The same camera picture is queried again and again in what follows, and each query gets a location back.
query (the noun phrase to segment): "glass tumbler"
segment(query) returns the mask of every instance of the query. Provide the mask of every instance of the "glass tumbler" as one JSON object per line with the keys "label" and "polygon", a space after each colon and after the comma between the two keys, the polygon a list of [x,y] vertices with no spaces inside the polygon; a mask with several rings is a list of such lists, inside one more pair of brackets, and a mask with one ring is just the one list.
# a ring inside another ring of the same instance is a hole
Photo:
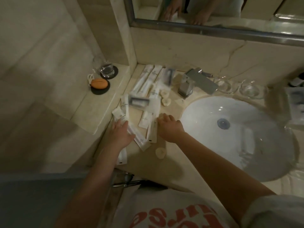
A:
{"label": "glass tumbler", "polygon": [[256,81],[245,79],[240,85],[239,92],[248,98],[263,99],[268,93],[268,88],[257,84]]}
{"label": "glass tumbler", "polygon": [[98,54],[92,61],[94,72],[100,74],[105,79],[112,78],[114,76],[114,68],[112,63],[106,61],[102,54]]}
{"label": "glass tumbler", "polygon": [[218,84],[218,91],[225,93],[225,94],[232,94],[237,91],[239,88],[239,83],[229,80],[228,78],[224,77],[215,77],[213,82]]}

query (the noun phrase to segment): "white t-shirt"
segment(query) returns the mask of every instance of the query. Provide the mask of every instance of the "white t-shirt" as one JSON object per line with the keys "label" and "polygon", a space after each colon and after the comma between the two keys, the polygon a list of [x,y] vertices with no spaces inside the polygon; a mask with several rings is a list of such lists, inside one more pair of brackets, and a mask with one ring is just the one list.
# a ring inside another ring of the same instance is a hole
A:
{"label": "white t-shirt", "polygon": [[[231,224],[223,211],[193,193],[144,188],[117,211],[112,227],[226,228]],[[304,227],[304,199],[289,195],[261,197],[250,205],[241,227]]]}
{"label": "white t-shirt", "polygon": [[[187,7],[188,13],[197,14],[203,9],[209,0],[190,0]],[[212,15],[221,17],[241,16],[241,8],[244,0],[223,0],[212,12]]]}

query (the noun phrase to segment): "black coaster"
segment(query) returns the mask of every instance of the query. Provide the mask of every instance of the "black coaster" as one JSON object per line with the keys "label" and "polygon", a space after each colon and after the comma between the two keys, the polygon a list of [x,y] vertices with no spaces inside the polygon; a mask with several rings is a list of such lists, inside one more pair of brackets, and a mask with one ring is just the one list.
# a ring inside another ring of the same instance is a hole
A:
{"label": "black coaster", "polygon": [[105,94],[106,92],[108,92],[108,90],[110,89],[110,82],[108,80],[107,80],[107,82],[108,82],[108,86],[102,90],[91,87],[92,93],[95,95],[102,95],[102,94]]}
{"label": "black coaster", "polygon": [[114,75],[112,77],[103,77],[101,74],[100,76],[103,78],[103,79],[106,79],[106,80],[110,80],[112,78],[115,78],[118,74],[118,68],[116,66],[113,66],[113,69],[114,69]]}

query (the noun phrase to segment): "sink drain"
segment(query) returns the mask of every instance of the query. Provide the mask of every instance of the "sink drain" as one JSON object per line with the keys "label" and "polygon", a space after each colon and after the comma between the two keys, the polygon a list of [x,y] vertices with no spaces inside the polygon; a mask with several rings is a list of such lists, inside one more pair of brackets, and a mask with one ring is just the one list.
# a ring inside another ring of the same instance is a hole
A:
{"label": "sink drain", "polygon": [[228,130],[230,128],[230,122],[224,118],[218,119],[217,125],[222,130]]}

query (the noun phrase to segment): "mirror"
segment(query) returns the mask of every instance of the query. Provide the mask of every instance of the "mirror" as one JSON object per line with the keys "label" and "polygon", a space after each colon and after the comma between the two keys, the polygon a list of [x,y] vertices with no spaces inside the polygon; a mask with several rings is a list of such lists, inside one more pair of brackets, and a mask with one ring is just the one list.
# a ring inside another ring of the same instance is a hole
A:
{"label": "mirror", "polygon": [[132,0],[136,19],[304,35],[304,0]]}

